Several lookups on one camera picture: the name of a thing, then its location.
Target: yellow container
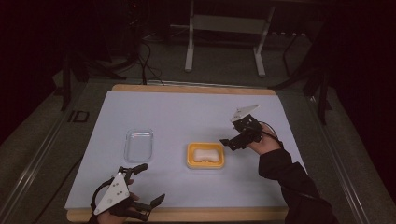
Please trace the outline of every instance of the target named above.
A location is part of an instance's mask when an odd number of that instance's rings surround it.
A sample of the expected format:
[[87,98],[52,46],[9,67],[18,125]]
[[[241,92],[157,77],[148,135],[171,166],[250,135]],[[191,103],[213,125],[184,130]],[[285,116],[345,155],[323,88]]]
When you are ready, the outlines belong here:
[[[194,152],[195,150],[205,151],[215,150],[219,153],[218,161],[195,161]],[[220,143],[200,143],[192,142],[187,147],[187,165],[191,169],[220,169],[224,166],[224,149]]]

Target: forearm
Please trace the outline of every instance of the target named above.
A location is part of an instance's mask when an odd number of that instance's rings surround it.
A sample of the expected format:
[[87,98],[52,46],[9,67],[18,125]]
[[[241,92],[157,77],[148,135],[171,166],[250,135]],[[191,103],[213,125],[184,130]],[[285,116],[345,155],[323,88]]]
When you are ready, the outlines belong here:
[[292,163],[286,150],[277,149],[261,155],[259,174],[282,186],[289,207],[286,223],[338,223],[330,205],[320,199],[313,180],[300,163]]

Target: dark background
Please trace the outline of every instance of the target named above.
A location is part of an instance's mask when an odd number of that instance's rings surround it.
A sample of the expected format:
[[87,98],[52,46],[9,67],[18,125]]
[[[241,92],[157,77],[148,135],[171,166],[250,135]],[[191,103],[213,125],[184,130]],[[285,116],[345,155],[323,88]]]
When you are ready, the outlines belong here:
[[[143,1],[135,2],[143,7]],[[149,2],[150,15],[138,15],[146,10],[135,8],[132,19],[147,20],[147,25],[164,35],[168,32],[169,23],[188,24],[188,1]],[[214,6],[211,2],[196,1],[197,10],[210,12]],[[68,49],[77,48],[93,59],[101,60],[109,60],[113,53],[131,53],[128,49],[131,46],[124,46],[119,41],[127,21],[131,19],[125,17],[125,2],[111,3],[114,5],[105,0],[0,2],[0,143],[53,93],[55,85],[51,78],[62,68],[62,57]],[[321,33],[321,41],[317,43],[316,55],[319,56],[315,58],[331,65],[331,85],[336,88],[395,201],[396,181],[392,171],[395,170],[396,159],[393,117],[396,6],[391,1],[349,3],[348,7],[320,7],[332,15]],[[248,8],[247,3],[241,6],[230,2],[227,7],[222,7],[221,13],[262,15],[260,11]],[[304,11],[303,18],[299,11]],[[312,19],[316,12],[306,5],[293,8],[279,6],[271,30],[286,32],[287,35],[299,33],[302,21]]]

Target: glass surface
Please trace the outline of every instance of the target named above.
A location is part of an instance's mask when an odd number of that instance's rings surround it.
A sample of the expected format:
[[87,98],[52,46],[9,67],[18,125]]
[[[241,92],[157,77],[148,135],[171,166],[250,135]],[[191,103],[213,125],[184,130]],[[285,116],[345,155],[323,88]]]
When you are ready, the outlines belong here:
[[130,130],[126,134],[124,159],[127,162],[149,161],[152,155],[151,129]]

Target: hand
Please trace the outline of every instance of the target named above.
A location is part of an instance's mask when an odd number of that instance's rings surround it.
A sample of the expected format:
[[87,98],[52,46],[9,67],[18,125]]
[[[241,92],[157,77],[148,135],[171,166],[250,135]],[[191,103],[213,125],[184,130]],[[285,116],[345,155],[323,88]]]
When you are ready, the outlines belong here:
[[[263,123],[261,123],[261,125],[264,132],[276,137],[274,132],[267,125]],[[252,142],[247,146],[257,152],[259,155],[281,148],[281,146],[275,139],[264,133],[262,133],[262,140],[260,142]]]
[[[129,180],[128,184],[131,185],[133,183],[134,183],[134,181],[131,179],[131,180]],[[130,197],[135,201],[139,200],[139,197],[132,192],[130,192]],[[135,209],[132,207],[126,208],[126,209],[135,211]],[[118,216],[111,215],[110,212],[108,210],[106,210],[104,213],[102,213],[98,216],[98,222],[100,224],[122,224],[125,222],[126,218],[127,217],[118,217]]]

